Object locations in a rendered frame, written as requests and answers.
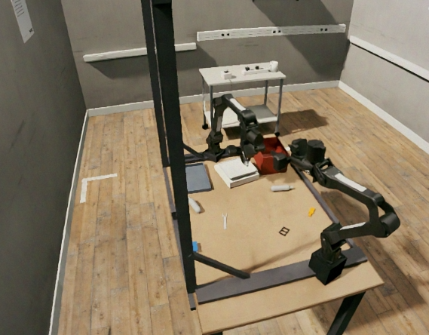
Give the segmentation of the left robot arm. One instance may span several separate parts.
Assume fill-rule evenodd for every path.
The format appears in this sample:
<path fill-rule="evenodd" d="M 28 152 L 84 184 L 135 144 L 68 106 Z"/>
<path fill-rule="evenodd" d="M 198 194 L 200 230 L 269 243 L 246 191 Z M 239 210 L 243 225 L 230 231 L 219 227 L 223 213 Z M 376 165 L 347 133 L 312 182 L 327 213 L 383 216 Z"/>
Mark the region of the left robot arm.
<path fill-rule="evenodd" d="M 221 132 L 223 113 L 229 107 L 237 115 L 237 119 L 240 122 L 238 124 L 241 126 L 241 137 L 250 141 L 249 144 L 243 143 L 241 147 L 241 151 L 244 152 L 245 158 L 253 158 L 255 155 L 258 155 L 258 146 L 263 143 L 264 137 L 261 135 L 261 132 L 256 130 L 259 128 L 259 123 L 257 118 L 255 120 L 255 113 L 250 109 L 244 108 L 233 98 L 232 94 L 224 94 L 221 97 L 215 97 L 213 98 L 212 104 L 215 112 L 213 129 L 209 132 L 208 138 L 206 139 L 209 148 L 207 152 L 216 155 L 221 151 L 219 143 L 223 141 L 224 137 Z M 254 124 L 250 125 L 253 122 Z"/>

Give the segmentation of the red open box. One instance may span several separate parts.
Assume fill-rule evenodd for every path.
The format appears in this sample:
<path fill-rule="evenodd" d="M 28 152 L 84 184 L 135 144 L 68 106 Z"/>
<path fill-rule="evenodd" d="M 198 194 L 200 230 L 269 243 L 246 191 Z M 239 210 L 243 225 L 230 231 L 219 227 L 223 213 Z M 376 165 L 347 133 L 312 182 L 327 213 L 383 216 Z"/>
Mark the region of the red open box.
<path fill-rule="evenodd" d="M 278 174 L 278 173 L 287 172 L 288 164 L 286 165 L 286 168 L 280 171 L 276 171 L 273 168 L 274 161 L 271 155 L 271 150 L 277 153 L 282 152 L 286 155 L 286 157 L 289 157 L 289 154 L 284 148 L 280 139 L 278 137 L 266 137 L 264 138 L 263 143 L 265 144 L 265 147 L 266 147 L 265 151 L 259 152 L 258 155 L 254 156 L 254 160 L 259 168 L 261 175 Z"/>

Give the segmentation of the white digital weighing scale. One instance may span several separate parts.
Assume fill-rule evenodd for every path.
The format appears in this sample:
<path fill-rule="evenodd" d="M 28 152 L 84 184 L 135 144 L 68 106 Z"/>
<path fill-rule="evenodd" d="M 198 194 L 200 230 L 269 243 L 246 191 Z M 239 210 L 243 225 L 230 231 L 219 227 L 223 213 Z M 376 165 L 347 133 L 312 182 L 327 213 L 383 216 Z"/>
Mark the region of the white digital weighing scale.
<path fill-rule="evenodd" d="M 259 179 L 258 169 L 251 162 L 247 167 L 241 158 L 218 163 L 214 168 L 229 188 Z"/>

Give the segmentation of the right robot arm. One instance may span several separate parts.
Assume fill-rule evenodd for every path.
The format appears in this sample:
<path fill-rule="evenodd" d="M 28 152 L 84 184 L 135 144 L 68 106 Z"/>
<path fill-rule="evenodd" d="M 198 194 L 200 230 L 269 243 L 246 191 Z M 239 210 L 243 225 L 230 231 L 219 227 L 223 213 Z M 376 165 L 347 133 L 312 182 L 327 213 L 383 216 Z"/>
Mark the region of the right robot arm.
<path fill-rule="evenodd" d="M 330 158 L 325 158 L 326 147 L 323 141 L 309 140 L 307 142 L 306 139 L 299 138 L 292 141 L 290 151 L 294 158 L 304 158 L 304 155 L 307 154 L 302 170 L 313 177 L 312 183 L 318 182 L 322 187 L 337 189 L 365 204 L 369 210 L 369 222 L 350 226 L 342 226 L 340 222 L 332 223 L 322 230 L 320 234 L 322 248 L 319 255 L 328 264 L 331 265 L 341 258 L 341 246 L 347 243 L 347 238 L 367 235 L 387 238 L 400 227 L 400 219 L 394 208 L 385 201 L 381 193 L 373 192 L 348 179 L 336 168 Z M 323 169 L 326 165 L 328 167 Z M 384 215 L 379 216 L 378 206 L 385 212 Z"/>

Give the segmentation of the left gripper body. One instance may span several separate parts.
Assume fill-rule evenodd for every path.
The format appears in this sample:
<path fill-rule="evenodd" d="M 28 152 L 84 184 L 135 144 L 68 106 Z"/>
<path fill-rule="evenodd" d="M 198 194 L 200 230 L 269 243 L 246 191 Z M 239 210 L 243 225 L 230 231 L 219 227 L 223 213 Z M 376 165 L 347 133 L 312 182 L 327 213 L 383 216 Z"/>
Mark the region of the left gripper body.
<path fill-rule="evenodd" d="M 246 143 L 246 144 L 250 143 L 250 141 L 248 139 L 244 139 L 241 136 L 240 136 L 240 138 L 241 138 L 241 142 L 240 142 L 241 146 L 235 147 L 235 145 L 229 145 L 229 146 L 226 147 L 228 155 L 232 156 L 232 155 L 236 155 L 236 154 L 242 154 L 241 147 L 242 147 L 243 143 Z M 262 143 L 258 147 L 259 147 L 259 151 L 260 152 L 264 152 L 265 151 L 265 145 L 264 145 L 264 143 Z"/>

